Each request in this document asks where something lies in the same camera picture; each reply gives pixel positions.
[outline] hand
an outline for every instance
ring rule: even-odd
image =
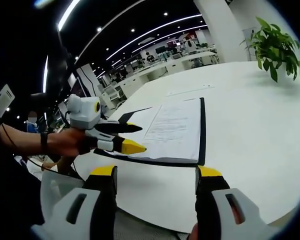
[[[76,128],[69,128],[60,133],[48,135],[48,151],[67,157],[75,157],[89,152],[89,146],[85,146],[85,132]]]
[[[198,223],[194,225],[188,240],[198,240]]]

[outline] wrist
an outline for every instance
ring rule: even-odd
[[[48,134],[47,148],[46,148],[48,154],[55,154],[56,144],[57,144],[57,133]]]

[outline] ceiling light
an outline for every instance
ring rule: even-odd
[[[134,50],[132,53],[135,53],[136,51],[140,50],[141,48],[144,48],[144,47],[146,47],[146,46],[148,46],[148,45],[150,45],[150,44],[153,44],[153,43],[155,43],[155,42],[157,42],[157,41],[160,41],[160,40],[162,40],[162,39],[165,39],[165,38],[167,38],[167,37],[169,37],[169,36],[172,36],[172,35],[175,35],[175,34],[178,34],[178,33],[182,33],[183,31],[189,31],[189,30],[192,30],[192,29],[203,28],[203,27],[207,27],[207,25],[195,26],[195,27],[191,27],[191,28],[184,29],[184,30],[181,30],[181,31],[176,31],[176,32],[171,33],[171,34],[169,34],[169,35],[167,35],[167,36],[163,36],[163,37],[160,37],[160,38],[158,38],[158,39],[156,39],[156,40],[154,40],[154,41],[151,41],[151,42],[149,42],[149,43],[143,45],[142,47],[139,47],[138,49]]]
[[[43,71],[43,84],[42,84],[42,92],[46,92],[47,88],[47,77],[48,77],[48,56],[46,56],[44,71]]]
[[[108,61],[110,58],[112,58],[114,55],[116,55],[118,52],[120,52],[122,49],[124,49],[125,47],[127,47],[128,45],[132,44],[133,42],[137,41],[138,39],[144,37],[145,35],[148,35],[149,33],[152,33],[160,28],[163,28],[165,26],[168,26],[170,24],[174,24],[174,23],[177,23],[177,22],[180,22],[180,21],[183,21],[183,20],[187,20],[187,19],[192,19],[192,18],[197,18],[197,17],[202,17],[201,14],[197,14],[197,15],[193,15],[193,16],[187,16],[187,17],[184,17],[184,18],[181,18],[181,19],[178,19],[178,20],[175,20],[175,21],[171,21],[171,22],[168,22],[164,25],[161,25],[161,26],[158,26],[140,36],[138,36],[137,38],[135,38],[134,40],[128,42],[126,45],[122,46],[120,49],[118,49],[117,51],[115,51],[113,54],[111,54],[106,60]]]
[[[76,7],[76,5],[80,2],[80,0],[73,0],[70,5],[68,6],[68,8],[65,10],[59,24],[58,24],[58,29],[59,31],[61,31],[61,29],[63,28],[63,26],[65,25],[69,15],[71,14],[71,12],[74,10],[74,8]]]
[[[121,59],[116,61],[114,64],[111,65],[111,67],[113,67],[114,65],[116,65],[117,63],[121,62]]]
[[[96,78],[99,78],[100,76],[102,76],[106,71],[103,71],[102,73],[99,74],[99,76],[97,76]]]

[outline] potted plant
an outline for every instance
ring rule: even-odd
[[[277,25],[268,24],[259,17],[256,19],[261,29],[252,32],[251,38],[243,42],[247,41],[247,48],[255,50],[258,67],[270,71],[271,78],[276,82],[286,74],[293,75],[295,80],[298,73],[300,74],[300,61],[295,55],[295,49],[300,48],[299,42],[293,40],[289,34],[282,33]]]

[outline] black wristband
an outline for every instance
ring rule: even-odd
[[[44,152],[48,151],[48,132],[42,132],[40,133],[40,142],[41,142],[41,146],[42,146],[42,150]]]

